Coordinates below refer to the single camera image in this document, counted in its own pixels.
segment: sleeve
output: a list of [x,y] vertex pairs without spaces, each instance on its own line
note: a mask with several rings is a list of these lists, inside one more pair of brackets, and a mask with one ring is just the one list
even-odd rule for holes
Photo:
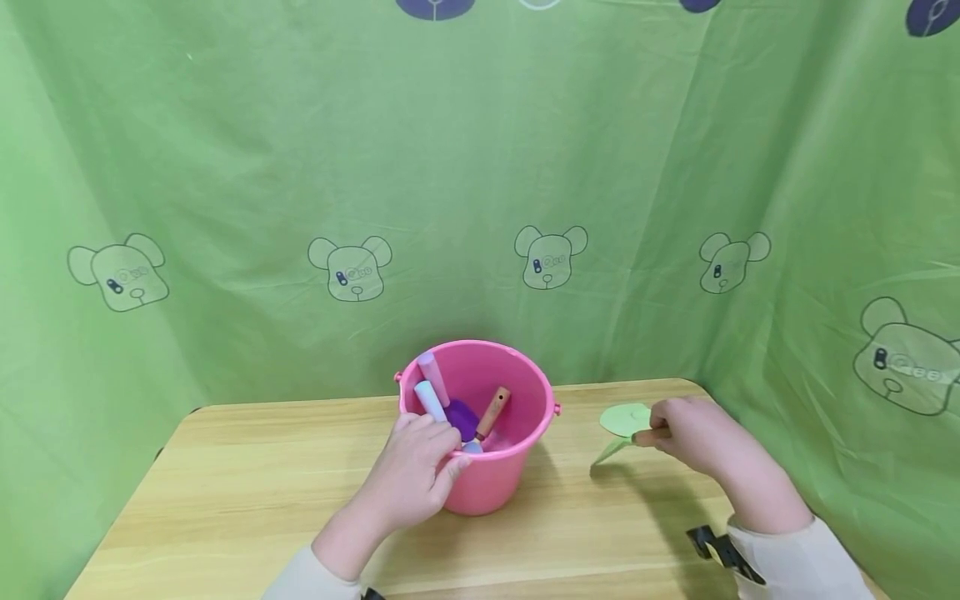
[[308,546],[270,584],[263,600],[360,600],[360,594],[360,584],[330,573]]
[[728,527],[740,555],[766,581],[737,576],[741,600],[874,600],[853,559],[819,518],[801,531],[764,536]]

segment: black clip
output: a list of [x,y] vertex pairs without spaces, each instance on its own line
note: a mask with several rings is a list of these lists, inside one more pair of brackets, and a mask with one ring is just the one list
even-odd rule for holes
[[767,585],[760,574],[754,571],[754,568],[740,556],[740,552],[733,545],[730,536],[724,535],[717,538],[709,525],[691,529],[686,532],[686,536],[693,542],[693,547],[696,548],[700,558],[707,561],[716,561],[724,568],[733,569],[756,584]]

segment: bear print on cloth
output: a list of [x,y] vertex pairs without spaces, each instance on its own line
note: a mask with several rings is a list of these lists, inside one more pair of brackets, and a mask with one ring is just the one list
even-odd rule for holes
[[918,415],[945,412],[960,377],[960,342],[909,324],[892,298],[873,300],[860,322],[870,342],[853,359],[853,370],[867,387]]
[[446,21],[466,14],[474,0],[396,0],[396,5],[412,17],[424,21]]
[[310,264],[329,272],[327,289],[330,296],[344,302],[373,300],[383,294],[380,268],[390,264],[394,253],[387,240],[376,235],[360,246],[337,245],[318,237],[307,249]]
[[770,255],[770,238],[758,231],[746,242],[731,242],[726,233],[714,233],[700,247],[700,257],[710,263],[700,287],[711,294],[725,294],[743,283],[747,263]]
[[75,246],[67,253],[70,275],[82,285],[100,285],[107,306],[119,313],[170,295],[156,272],[165,261],[160,246],[140,233],[99,251]]
[[546,11],[560,4],[560,0],[520,0],[520,4],[531,11]]
[[930,37],[960,20],[960,0],[913,0],[906,10],[906,31]]
[[690,12],[707,12],[720,4],[720,0],[680,0],[680,5]]
[[553,290],[570,281],[570,258],[587,249],[587,230],[574,226],[563,235],[543,235],[528,225],[517,235],[514,249],[527,259],[523,282],[535,290]]

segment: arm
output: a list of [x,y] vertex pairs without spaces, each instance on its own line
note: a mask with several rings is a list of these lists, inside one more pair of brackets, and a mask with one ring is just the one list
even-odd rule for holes
[[360,573],[394,531],[435,515],[469,456],[440,462],[460,432],[431,417],[402,415],[370,475],[267,589],[263,600],[359,600]]
[[859,569],[807,508],[786,472],[764,452],[760,471],[722,475],[733,505],[728,533],[766,586],[737,578],[743,600],[872,600]]
[[737,578],[742,600],[867,600],[850,555],[814,517],[786,471],[713,402],[670,398],[653,408],[657,449],[713,477],[733,505],[733,545],[767,582]]

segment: wooden stick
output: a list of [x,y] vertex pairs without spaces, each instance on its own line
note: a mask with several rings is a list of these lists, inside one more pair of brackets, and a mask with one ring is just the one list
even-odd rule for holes
[[477,425],[477,440],[483,442],[487,439],[487,436],[490,435],[490,430],[493,429],[493,423],[496,421],[496,418],[500,416],[500,411],[503,410],[504,404],[506,404],[509,399],[510,390],[507,388],[496,389],[496,394],[493,395],[493,400],[490,401],[487,412],[483,414],[483,418],[480,419],[480,424]]
[[659,427],[657,429],[644,429],[643,431],[637,431],[631,438],[634,445],[638,445],[641,448],[651,448],[657,445],[657,440],[666,440],[667,438],[672,438],[670,434],[670,429],[667,427]]

